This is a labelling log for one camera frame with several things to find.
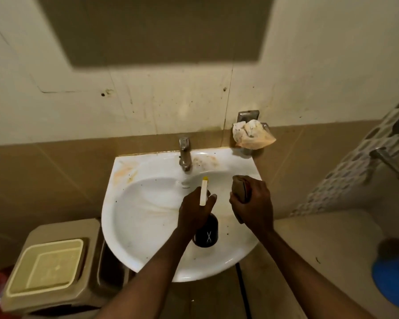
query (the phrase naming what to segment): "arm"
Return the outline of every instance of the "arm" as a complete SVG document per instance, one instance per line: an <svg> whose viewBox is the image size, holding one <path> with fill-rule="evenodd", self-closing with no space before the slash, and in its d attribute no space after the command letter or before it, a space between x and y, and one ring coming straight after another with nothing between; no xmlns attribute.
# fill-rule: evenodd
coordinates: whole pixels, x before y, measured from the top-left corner
<svg viewBox="0 0 399 319"><path fill-rule="evenodd" d="M231 193L230 203L272 256L309 319L372 319L356 302L303 260L274 231L271 195L266 183L246 177L251 200L242 204Z"/></svg>
<svg viewBox="0 0 399 319"><path fill-rule="evenodd" d="M179 209L177 227L170 238L96 319L158 318L180 258L195 232L207 221L217 196L200 206L201 187L187 195Z"/></svg>

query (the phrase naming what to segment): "floor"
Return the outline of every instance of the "floor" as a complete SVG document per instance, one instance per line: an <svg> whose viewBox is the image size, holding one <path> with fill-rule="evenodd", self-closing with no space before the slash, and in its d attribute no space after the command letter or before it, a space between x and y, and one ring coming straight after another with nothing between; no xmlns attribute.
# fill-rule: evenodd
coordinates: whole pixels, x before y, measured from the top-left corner
<svg viewBox="0 0 399 319"><path fill-rule="evenodd" d="M399 319L399 308L379 293L371 278L378 245L385 237L367 212L349 210L278 220L275 228L306 261L376 318ZM240 268L251 317L233 267L200 281L173 283L160 318L306 319L262 245L240 262Z"/></svg>

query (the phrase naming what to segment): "sink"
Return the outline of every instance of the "sink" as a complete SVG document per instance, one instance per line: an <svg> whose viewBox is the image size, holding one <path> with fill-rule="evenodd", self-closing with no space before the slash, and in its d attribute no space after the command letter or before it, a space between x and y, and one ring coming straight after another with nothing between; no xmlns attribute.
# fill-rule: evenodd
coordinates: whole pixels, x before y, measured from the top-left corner
<svg viewBox="0 0 399 319"><path fill-rule="evenodd" d="M149 261L177 226L183 197L201 186L217 194L213 214L219 239L208 248L192 241L173 282L203 279L233 266L257 244L257 238L238 223L229 204L232 176L261 179L250 156L239 149L192 150L192 169L183 172L179 152L119 156L115 159L102 207L102 230L114 255L135 272Z"/></svg>

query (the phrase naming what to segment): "chrome faucet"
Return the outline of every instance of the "chrome faucet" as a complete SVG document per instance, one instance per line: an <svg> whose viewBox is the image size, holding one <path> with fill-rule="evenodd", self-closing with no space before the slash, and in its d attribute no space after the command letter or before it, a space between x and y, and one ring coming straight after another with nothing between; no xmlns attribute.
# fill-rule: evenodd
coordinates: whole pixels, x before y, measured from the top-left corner
<svg viewBox="0 0 399 319"><path fill-rule="evenodd" d="M376 148L369 153L371 160L380 160L386 166L388 166L391 170L396 173L397 178L399 179L399 166L396 161L388 154L385 147Z"/></svg>
<svg viewBox="0 0 399 319"><path fill-rule="evenodd" d="M179 139L179 147L180 147L180 160L179 164L181 165L183 171L189 171L192 168L192 159L191 159L191 144L189 143L188 137L183 137Z"/></svg>

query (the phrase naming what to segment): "hand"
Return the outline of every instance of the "hand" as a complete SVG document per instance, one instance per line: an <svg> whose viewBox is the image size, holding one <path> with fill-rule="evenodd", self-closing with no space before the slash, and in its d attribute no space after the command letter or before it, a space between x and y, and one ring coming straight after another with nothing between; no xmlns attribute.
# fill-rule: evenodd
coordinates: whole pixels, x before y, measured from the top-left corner
<svg viewBox="0 0 399 319"><path fill-rule="evenodd" d="M274 209L271 202L271 193L266 182L245 176L251 185L251 199L248 203L241 203L231 192L229 202L248 228L256 235L262 236L274 229Z"/></svg>
<svg viewBox="0 0 399 319"><path fill-rule="evenodd" d="M194 191L183 198L179 209L179 219L177 228L186 231L192 238L195 232L205 225L208 215L211 214L217 195L210 196L207 191L208 199L205 206L200 206L201 187L197 187Z"/></svg>

